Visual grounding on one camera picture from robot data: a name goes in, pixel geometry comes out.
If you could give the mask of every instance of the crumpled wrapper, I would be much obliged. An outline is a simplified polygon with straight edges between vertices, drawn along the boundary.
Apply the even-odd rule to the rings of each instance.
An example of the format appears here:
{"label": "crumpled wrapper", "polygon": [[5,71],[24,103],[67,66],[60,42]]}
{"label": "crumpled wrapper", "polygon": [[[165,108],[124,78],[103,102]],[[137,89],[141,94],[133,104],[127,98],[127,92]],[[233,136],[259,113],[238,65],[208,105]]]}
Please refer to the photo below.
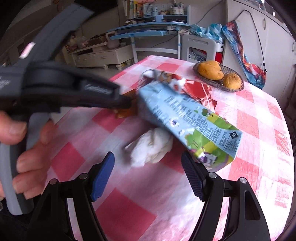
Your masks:
{"label": "crumpled wrapper", "polygon": [[145,71],[139,79],[137,90],[158,80],[179,94],[188,94],[196,101],[199,101],[204,107],[215,112],[217,102],[212,99],[209,86],[194,80],[188,80],[179,74],[174,74],[158,69],[149,69]]}
{"label": "crumpled wrapper", "polygon": [[146,163],[159,162],[172,149],[173,136],[157,127],[141,135],[124,149],[132,167],[143,167]]}

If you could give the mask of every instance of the screw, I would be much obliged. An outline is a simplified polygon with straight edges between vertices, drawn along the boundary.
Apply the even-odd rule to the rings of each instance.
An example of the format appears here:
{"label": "screw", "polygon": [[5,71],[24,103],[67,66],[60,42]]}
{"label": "screw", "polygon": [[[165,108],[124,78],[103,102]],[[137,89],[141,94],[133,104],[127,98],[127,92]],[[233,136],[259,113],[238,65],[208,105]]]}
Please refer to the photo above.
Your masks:
{"label": "screw", "polygon": [[244,177],[241,177],[239,180],[243,184],[246,184],[247,183],[247,180]]}
{"label": "screw", "polygon": [[80,178],[81,180],[84,180],[84,179],[86,179],[87,177],[88,177],[88,174],[87,174],[87,173],[82,173],[82,174],[79,175],[79,178]]}
{"label": "screw", "polygon": [[209,173],[209,177],[210,177],[210,178],[216,178],[216,177],[217,177],[217,174],[214,173],[214,172],[210,172],[210,173]]}
{"label": "screw", "polygon": [[51,184],[51,185],[54,185],[54,184],[56,184],[57,183],[57,179],[51,179],[50,181],[49,181],[49,183]]}

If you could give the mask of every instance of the finger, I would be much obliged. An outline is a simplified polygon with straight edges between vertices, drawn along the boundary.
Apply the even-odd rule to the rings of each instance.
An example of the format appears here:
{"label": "finger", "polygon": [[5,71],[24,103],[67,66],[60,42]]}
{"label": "finger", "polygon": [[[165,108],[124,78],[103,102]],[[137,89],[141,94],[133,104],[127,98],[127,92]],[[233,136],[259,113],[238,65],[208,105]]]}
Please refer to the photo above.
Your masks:
{"label": "finger", "polygon": [[0,182],[0,201],[3,200],[3,198],[5,198],[5,194],[4,194],[4,191],[3,191],[3,188],[2,188],[2,184]]}
{"label": "finger", "polygon": [[16,193],[24,193],[38,186],[45,177],[47,171],[44,169],[20,173],[13,179],[12,185]]}
{"label": "finger", "polygon": [[49,120],[44,127],[42,128],[41,132],[40,132],[40,139],[39,141],[43,144],[43,145],[47,145],[49,144],[55,135],[55,131],[56,131],[56,126],[54,125],[52,120]]}
{"label": "finger", "polygon": [[36,187],[24,192],[25,198],[30,199],[30,198],[34,198],[34,197],[38,196],[39,194],[41,194],[44,191],[45,182],[46,182],[46,179],[44,179],[44,181],[42,181]]}
{"label": "finger", "polygon": [[17,159],[17,172],[24,173],[50,167],[50,148],[37,143],[32,149],[23,152]]}
{"label": "finger", "polygon": [[0,111],[0,142],[15,145],[25,137],[27,123],[12,120],[4,111]]}

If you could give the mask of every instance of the blue gripper pad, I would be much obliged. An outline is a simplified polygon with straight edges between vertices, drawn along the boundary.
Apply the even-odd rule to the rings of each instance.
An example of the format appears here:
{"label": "blue gripper pad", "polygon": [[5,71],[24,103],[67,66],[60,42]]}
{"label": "blue gripper pad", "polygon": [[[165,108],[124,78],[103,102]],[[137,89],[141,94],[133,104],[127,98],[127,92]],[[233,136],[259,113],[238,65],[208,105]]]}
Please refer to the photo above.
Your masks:
{"label": "blue gripper pad", "polygon": [[203,193],[203,184],[202,184],[202,180],[198,176],[198,172],[195,167],[196,165],[195,161],[191,158],[189,154],[187,154],[186,152],[183,152],[181,156],[181,163],[186,173],[186,176],[188,178],[188,181],[191,185],[194,195],[199,197],[201,201],[204,201],[205,196]]}
{"label": "blue gripper pad", "polygon": [[108,152],[101,163],[101,168],[93,181],[93,188],[91,192],[92,201],[96,201],[103,195],[104,189],[107,185],[111,172],[115,164],[115,156],[112,152]]}

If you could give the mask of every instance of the table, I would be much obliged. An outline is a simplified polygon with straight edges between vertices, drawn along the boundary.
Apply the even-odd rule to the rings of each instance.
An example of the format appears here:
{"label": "table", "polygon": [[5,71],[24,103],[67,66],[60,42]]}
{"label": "table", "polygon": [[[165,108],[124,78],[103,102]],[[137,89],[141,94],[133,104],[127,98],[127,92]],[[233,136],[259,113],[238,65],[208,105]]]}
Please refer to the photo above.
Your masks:
{"label": "table", "polygon": [[[110,39],[124,39],[130,38],[133,49],[133,58],[135,63],[138,62],[137,51],[153,51],[162,53],[173,53],[178,55],[178,59],[181,57],[181,37],[179,30],[189,29],[191,25],[178,22],[149,22],[149,23],[137,23],[130,24],[118,28],[113,28],[107,32],[116,31],[116,35],[111,36]],[[178,44],[176,49],[167,48],[136,48],[135,37],[147,37],[147,36],[164,36],[164,35],[178,35]]]}
{"label": "table", "polygon": [[[142,72],[157,68],[196,79],[192,66],[183,60],[149,56],[112,77],[123,92],[135,88]],[[282,232],[294,189],[294,160],[282,111],[275,98],[245,83],[240,92],[213,89],[216,112],[243,131],[236,159],[217,173],[224,179],[246,177],[264,212],[271,240]],[[115,167],[104,194],[94,203],[98,220],[112,241],[186,241],[203,203],[194,196],[181,166],[185,148],[174,140],[173,149],[159,163],[131,168],[123,148],[150,128],[133,116],[115,119],[111,110],[74,108],[58,123],[59,135],[52,152],[48,180],[74,179],[115,154]],[[214,240],[221,238],[228,200],[223,201]],[[73,232],[82,240],[69,200]]]}

